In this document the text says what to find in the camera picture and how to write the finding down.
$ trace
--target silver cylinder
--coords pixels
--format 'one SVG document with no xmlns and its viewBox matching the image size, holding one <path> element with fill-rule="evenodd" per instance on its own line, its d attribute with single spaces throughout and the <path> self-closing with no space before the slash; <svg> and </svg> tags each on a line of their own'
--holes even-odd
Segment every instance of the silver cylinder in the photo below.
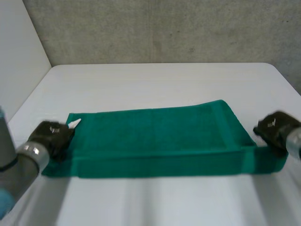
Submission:
<svg viewBox="0 0 301 226">
<path fill-rule="evenodd" d="M 301 128 L 296 128 L 286 138 L 285 146 L 289 154 L 295 159 L 300 159 Z"/>
<path fill-rule="evenodd" d="M 0 107 L 0 168 L 12 163 L 16 157 L 15 147 Z"/>
<path fill-rule="evenodd" d="M 34 160 L 38 165 L 39 173 L 41 173 L 49 163 L 49 153 L 47 149 L 39 143 L 26 142 L 18 147 L 16 152 L 18 154 L 26 155 Z"/>
</svg>

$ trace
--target white table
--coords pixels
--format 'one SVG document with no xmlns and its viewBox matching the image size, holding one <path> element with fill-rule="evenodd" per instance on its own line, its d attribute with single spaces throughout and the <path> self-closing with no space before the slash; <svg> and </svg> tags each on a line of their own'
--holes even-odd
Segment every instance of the white table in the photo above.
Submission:
<svg viewBox="0 0 301 226">
<path fill-rule="evenodd" d="M 225 100 L 247 132 L 275 110 L 301 119 L 301 97 L 269 64 L 61 65 L 9 122 L 15 144 L 68 113 Z M 301 163 L 272 175 L 151 179 L 39 177 L 4 225 L 301 225 Z"/>
</svg>

